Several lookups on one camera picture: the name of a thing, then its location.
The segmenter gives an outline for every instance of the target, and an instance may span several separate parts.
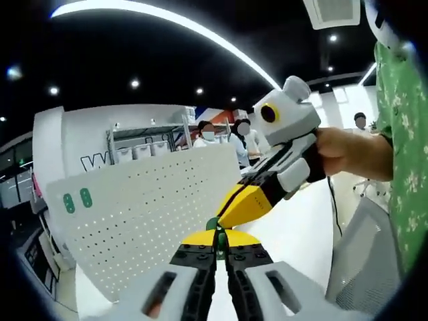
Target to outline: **white table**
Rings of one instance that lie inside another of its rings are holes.
[[[327,180],[310,185],[268,215],[237,229],[260,239],[274,261],[285,261],[327,289],[332,263],[333,212]],[[237,320],[227,289],[227,273],[219,262],[216,291],[208,320]],[[76,266],[76,304],[82,320],[99,316],[110,303]]]

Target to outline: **ceiling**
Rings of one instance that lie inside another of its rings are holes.
[[[271,86],[225,49],[174,23],[131,12],[91,11],[49,20],[58,1],[10,1],[2,12],[0,145],[31,130],[36,112],[113,104],[185,104],[250,109]],[[364,10],[358,26],[313,30],[302,0],[145,0],[184,15],[224,37],[279,85],[364,72],[375,38]],[[335,33],[336,43],[328,37]],[[11,82],[7,68],[23,77]],[[334,71],[328,72],[327,66]],[[133,90],[130,81],[140,86]],[[341,86],[359,77],[330,82]],[[325,83],[313,90],[331,90]],[[48,88],[60,92],[50,96]],[[196,95],[196,88],[204,89]]]

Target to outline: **green button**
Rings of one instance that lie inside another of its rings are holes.
[[[73,214],[76,211],[74,207],[73,198],[70,194],[64,194],[62,201],[64,202],[64,206],[69,214]]]
[[[89,209],[92,206],[92,198],[89,189],[81,189],[80,197],[82,198],[83,205]]]

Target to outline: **white storage box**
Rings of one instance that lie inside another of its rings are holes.
[[[150,144],[152,156],[161,156],[169,152],[168,142],[163,140],[161,142],[154,142]]]
[[[126,163],[132,161],[132,148],[123,148],[116,151],[118,163]]]
[[[136,145],[134,146],[133,151],[134,151],[134,159],[142,159],[142,158],[152,156],[150,144]]]

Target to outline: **white shelf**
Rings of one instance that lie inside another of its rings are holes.
[[[165,125],[154,125],[144,128],[124,128],[113,130],[113,139],[128,140],[132,138],[138,138],[143,136],[162,135],[169,132],[176,132],[184,130],[184,124],[165,124]]]

